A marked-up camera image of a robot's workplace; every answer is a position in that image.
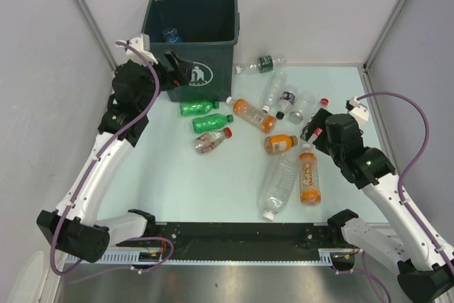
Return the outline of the blue label water bottle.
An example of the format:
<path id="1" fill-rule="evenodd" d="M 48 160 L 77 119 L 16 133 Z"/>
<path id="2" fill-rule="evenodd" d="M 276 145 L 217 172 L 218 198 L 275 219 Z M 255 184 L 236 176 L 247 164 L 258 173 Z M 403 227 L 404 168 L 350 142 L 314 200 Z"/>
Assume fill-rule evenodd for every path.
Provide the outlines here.
<path id="1" fill-rule="evenodd" d="M 165 43 L 182 43 L 183 40 L 179 34 L 179 31 L 174 27 L 166 28 L 162 31 L 162 39 Z"/>

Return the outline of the orange juice bottle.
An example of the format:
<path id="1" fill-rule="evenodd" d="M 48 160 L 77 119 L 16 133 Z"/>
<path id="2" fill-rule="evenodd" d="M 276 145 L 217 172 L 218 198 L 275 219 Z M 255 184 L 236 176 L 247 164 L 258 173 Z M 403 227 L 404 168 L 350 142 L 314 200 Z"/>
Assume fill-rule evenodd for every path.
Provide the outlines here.
<path id="1" fill-rule="evenodd" d="M 298 138 L 285 134 L 268 136 L 264 140 L 264 148 L 268 154 L 283 153 L 296 145 L 298 145 Z"/>

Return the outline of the green bottle with cap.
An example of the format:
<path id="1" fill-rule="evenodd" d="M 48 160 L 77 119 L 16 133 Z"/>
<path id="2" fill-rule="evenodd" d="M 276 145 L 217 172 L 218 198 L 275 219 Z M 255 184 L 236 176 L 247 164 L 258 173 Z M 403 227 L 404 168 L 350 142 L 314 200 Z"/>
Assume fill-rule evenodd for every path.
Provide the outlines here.
<path id="1" fill-rule="evenodd" d="M 233 122 L 233 116 L 223 114 L 211 114 L 208 116 L 192 119 L 192 128 L 195 133 L 203 133 L 223 128 Z"/>

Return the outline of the orange jasmine tea bottle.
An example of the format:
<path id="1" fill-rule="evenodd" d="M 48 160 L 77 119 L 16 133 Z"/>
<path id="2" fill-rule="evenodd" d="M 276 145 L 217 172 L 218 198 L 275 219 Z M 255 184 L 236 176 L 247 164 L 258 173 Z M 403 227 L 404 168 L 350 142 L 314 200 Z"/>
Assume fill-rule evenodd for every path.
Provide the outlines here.
<path id="1" fill-rule="evenodd" d="M 318 161 L 309 143 L 302 145 L 299 163 L 301 203 L 311 206 L 320 204 L 321 190 L 319 186 Z"/>

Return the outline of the red cap crushed bottle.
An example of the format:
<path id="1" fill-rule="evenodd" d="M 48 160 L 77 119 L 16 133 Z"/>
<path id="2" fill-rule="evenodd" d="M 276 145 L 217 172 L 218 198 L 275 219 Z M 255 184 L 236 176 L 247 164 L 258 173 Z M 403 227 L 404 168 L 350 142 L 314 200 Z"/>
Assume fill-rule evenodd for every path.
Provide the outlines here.
<path id="1" fill-rule="evenodd" d="M 194 140 L 194 149 L 200 154 L 208 153 L 225 139 L 231 137 L 232 131 L 230 128 L 224 128 L 220 131 L 207 131 Z"/>

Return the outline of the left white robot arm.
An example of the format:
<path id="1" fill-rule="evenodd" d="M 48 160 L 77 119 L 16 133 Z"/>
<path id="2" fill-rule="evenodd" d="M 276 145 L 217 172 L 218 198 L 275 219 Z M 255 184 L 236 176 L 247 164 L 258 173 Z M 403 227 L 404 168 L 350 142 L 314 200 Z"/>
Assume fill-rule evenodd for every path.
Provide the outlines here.
<path id="1" fill-rule="evenodd" d="M 38 228 L 51 251 L 62 251 L 90 263 L 108 247 L 134 239 L 149 246 L 157 237 L 155 217 L 139 209 L 100 220 L 103 198 L 122 162 L 136 146 L 148 124 L 147 112 L 154 96 L 187 86 L 192 62 L 165 53 L 171 67 L 158 62 L 151 67 L 128 60 L 118 66 L 91 154 L 65 198 L 53 211 L 41 211 Z"/>

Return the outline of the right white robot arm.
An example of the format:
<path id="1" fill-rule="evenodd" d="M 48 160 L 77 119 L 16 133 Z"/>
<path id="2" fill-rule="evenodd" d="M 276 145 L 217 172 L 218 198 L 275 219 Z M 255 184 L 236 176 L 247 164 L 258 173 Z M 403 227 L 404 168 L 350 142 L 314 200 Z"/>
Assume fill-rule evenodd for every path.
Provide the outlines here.
<path id="1" fill-rule="evenodd" d="M 397 235 L 392 239 L 345 209 L 328 219 L 328 241 L 335 247 L 348 243 L 363 249 L 396 275 L 412 302 L 432 302 L 451 290 L 453 246 L 410 197 L 400 197 L 395 167 L 381 150 L 364 145 L 355 117 L 319 109 L 301 138 L 332 158 L 342 176 L 375 204 Z"/>

